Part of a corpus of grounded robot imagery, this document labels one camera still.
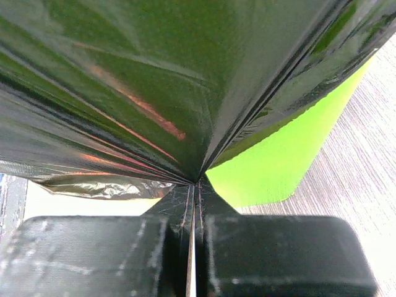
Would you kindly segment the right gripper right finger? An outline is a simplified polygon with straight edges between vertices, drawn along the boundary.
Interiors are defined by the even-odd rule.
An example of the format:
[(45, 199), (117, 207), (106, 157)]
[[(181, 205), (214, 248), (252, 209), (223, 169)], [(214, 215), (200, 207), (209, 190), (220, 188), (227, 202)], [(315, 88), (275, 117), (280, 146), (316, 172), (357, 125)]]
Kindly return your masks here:
[(242, 215), (194, 186), (197, 296), (374, 296), (353, 228), (316, 215)]

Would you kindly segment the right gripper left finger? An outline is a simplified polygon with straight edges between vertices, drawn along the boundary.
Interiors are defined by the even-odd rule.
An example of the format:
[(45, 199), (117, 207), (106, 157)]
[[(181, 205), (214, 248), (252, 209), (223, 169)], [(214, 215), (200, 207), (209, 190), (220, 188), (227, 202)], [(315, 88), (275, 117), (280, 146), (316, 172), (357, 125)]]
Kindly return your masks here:
[(194, 187), (139, 216), (42, 215), (1, 251), (2, 296), (194, 296)]

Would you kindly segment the green plastic trash bin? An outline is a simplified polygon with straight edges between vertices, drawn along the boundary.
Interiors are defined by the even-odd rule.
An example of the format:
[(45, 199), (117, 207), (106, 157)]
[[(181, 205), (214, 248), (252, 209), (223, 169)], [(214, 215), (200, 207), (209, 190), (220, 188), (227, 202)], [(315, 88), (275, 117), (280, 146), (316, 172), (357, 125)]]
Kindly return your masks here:
[(286, 200), (291, 196), (335, 126), (370, 63), (278, 131), (208, 170), (215, 192), (232, 207)]

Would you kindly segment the black trash bag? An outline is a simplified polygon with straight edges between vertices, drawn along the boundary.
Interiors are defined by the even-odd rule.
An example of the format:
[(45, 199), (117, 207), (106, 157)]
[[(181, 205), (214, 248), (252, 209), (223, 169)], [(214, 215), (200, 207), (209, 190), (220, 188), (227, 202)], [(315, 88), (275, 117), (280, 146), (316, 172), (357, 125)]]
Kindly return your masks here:
[(394, 32), (394, 1), (2, 1), (1, 172), (162, 195), (297, 118)]

